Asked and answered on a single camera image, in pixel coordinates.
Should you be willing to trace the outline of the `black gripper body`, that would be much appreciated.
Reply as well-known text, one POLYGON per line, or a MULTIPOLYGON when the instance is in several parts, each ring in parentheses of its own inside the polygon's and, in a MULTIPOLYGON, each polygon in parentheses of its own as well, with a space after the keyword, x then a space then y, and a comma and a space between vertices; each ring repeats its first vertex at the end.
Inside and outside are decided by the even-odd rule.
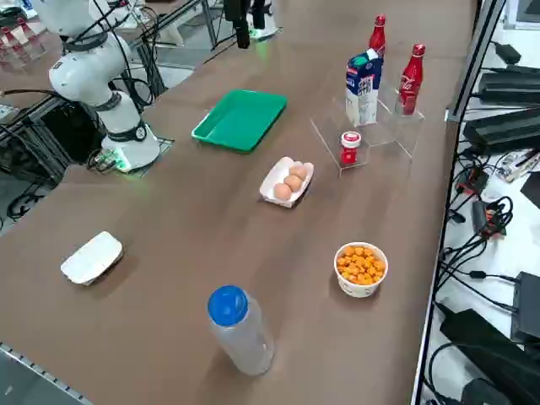
POLYGON ((231 23, 246 20, 249 0, 224 0, 224 16, 231 23))

